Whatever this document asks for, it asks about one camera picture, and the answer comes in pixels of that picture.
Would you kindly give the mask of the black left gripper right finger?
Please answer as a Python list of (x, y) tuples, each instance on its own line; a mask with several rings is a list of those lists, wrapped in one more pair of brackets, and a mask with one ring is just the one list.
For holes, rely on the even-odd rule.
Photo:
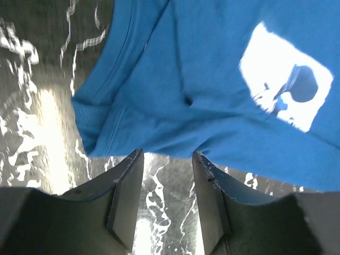
[(205, 254), (331, 254), (332, 194), (273, 197), (192, 156)]

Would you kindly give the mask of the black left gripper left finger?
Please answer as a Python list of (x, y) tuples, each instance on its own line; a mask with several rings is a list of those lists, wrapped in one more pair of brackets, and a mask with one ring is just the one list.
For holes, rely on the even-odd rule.
[(61, 195), (1, 188), (1, 254), (128, 254), (132, 251), (144, 155)]

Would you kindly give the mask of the blue printed t shirt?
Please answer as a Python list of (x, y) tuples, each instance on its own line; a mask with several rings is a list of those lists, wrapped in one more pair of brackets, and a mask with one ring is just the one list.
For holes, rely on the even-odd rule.
[(115, 1), (72, 98), (90, 157), (136, 149), (339, 190), (339, 1)]

